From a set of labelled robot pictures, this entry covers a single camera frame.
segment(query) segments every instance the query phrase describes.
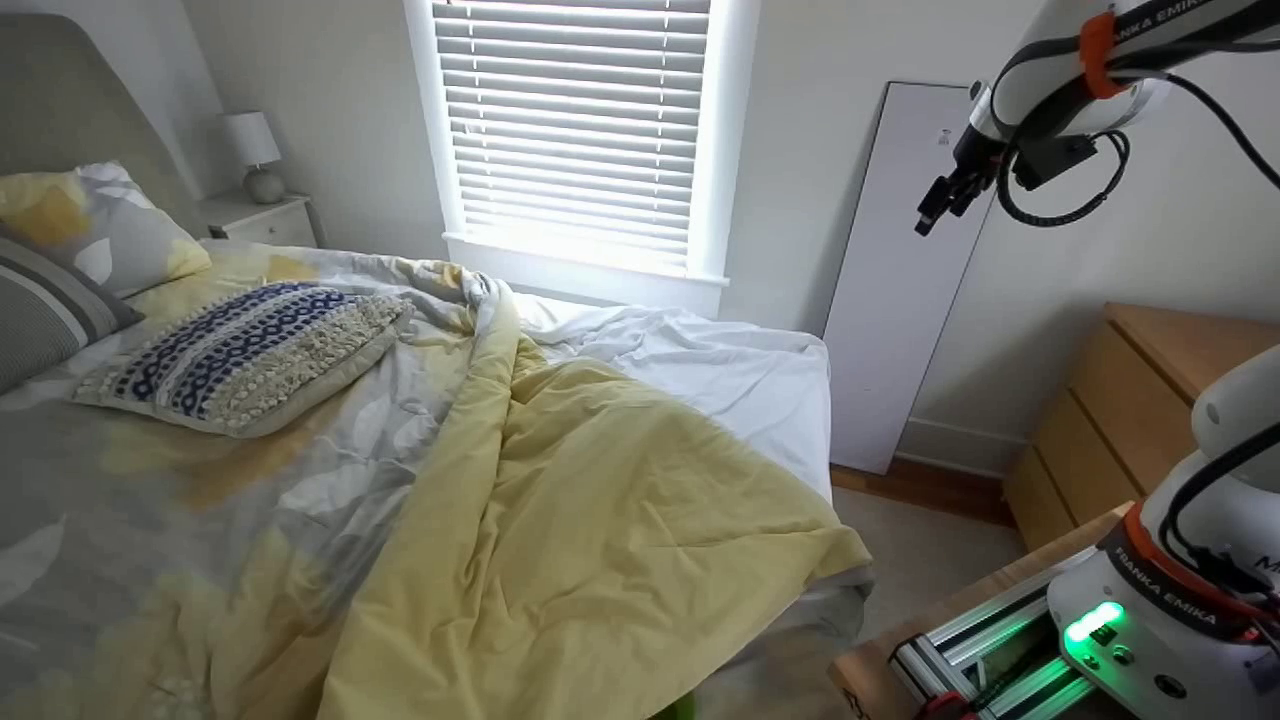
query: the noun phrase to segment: white pillow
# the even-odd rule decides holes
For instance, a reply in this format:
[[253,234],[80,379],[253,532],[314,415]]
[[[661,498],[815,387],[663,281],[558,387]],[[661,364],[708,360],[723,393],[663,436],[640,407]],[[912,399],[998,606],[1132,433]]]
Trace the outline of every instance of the white pillow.
[[75,383],[80,404],[216,436],[266,436],[358,379],[395,343],[400,301],[265,285]]

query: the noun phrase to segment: wall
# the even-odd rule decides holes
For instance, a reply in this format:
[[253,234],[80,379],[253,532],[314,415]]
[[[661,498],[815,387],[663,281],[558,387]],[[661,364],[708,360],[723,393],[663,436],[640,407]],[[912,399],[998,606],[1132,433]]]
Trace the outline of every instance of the wall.
[[[993,77],[1032,14],[1024,0],[764,5],[723,313],[820,332],[884,81]],[[1280,61],[1193,64],[1280,161],[1280,98],[1260,94],[1275,73]],[[903,457],[1006,467],[1104,301],[1280,321],[1275,194],[1184,98],[1159,98],[1132,141],[1132,172],[1099,218],[1060,234],[987,218]],[[1099,172],[1107,161],[1032,208],[1072,208]]]
[[404,0],[187,0],[227,107],[273,115],[322,243],[444,256]]
[[193,197],[237,179],[218,138],[223,105],[178,0],[0,0],[0,14],[73,18],[129,86]]
[[[187,0],[232,107],[266,107],[289,177],[333,243],[444,256],[404,0]],[[1026,0],[766,0],[742,128],[723,313],[822,328],[884,81],[993,77]],[[1275,61],[1197,64],[1280,158]],[[1060,387],[1104,301],[1280,321],[1280,206],[1178,98],[1132,128],[1135,165],[1087,224],[993,213],[919,387],[909,457],[998,474]],[[1036,208],[1099,185],[1072,172]]]

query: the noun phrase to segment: decorative pillow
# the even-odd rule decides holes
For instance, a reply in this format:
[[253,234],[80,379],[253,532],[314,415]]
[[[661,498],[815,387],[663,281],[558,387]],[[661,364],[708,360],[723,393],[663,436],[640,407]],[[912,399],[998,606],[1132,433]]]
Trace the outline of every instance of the decorative pillow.
[[0,393],[137,321],[89,278],[0,235]]
[[265,285],[155,335],[75,383],[80,404],[216,436],[266,436],[354,375],[395,340],[395,297],[333,285]]
[[121,165],[0,177],[0,234],[80,267],[110,297],[209,267],[209,253]]

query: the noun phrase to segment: bed frame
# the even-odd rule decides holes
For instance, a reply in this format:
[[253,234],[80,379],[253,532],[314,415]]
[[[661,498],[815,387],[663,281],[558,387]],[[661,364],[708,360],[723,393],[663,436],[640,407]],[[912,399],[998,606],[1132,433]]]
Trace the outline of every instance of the bed frame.
[[177,224],[196,234],[159,138],[80,24],[0,18],[0,177],[121,161]]

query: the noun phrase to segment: window blinds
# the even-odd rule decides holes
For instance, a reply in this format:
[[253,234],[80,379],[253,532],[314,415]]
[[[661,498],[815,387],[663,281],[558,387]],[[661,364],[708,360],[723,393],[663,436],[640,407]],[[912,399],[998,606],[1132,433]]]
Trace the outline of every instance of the window blinds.
[[710,0],[435,0],[462,235],[687,267]]

